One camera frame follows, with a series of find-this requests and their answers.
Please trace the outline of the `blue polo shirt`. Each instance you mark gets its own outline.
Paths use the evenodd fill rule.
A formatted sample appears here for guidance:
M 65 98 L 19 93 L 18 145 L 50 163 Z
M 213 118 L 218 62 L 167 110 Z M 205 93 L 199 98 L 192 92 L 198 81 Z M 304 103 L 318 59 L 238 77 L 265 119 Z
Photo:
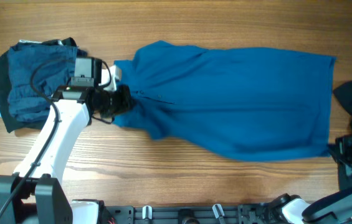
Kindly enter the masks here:
M 325 156 L 335 61 L 292 50 L 158 41 L 115 62 L 135 102 L 115 124 L 235 160 Z

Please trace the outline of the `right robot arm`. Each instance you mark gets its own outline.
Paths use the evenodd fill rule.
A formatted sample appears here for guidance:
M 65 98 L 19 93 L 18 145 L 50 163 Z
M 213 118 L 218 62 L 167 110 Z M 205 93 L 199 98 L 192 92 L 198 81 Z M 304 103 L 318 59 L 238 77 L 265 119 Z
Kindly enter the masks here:
M 352 135 L 335 139 L 328 148 L 338 165 L 339 191 L 312 203 L 281 195 L 267 205 L 266 223 L 352 223 Z

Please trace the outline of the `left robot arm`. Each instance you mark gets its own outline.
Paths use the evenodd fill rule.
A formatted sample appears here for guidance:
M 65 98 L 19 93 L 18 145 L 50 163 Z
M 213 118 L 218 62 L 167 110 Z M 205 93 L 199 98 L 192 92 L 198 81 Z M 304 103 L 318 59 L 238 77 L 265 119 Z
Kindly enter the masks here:
M 27 156 L 12 175 L 0 175 L 0 223 L 116 223 L 101 200 L 69 202 L 62 190 L 64 169 L 80 133 L 94 114 L 110 124 L 115 116 L 131 110 L 133 100 L 126 85 L 118 85 L 121 70 L 107 67 L 98 58 L 70 61 L 75 75 L 51 97 L 39 91 L 34 78 L 52 64 L 48 60 L 32 73 L 30 86 L 50 105 L 49 116 Z

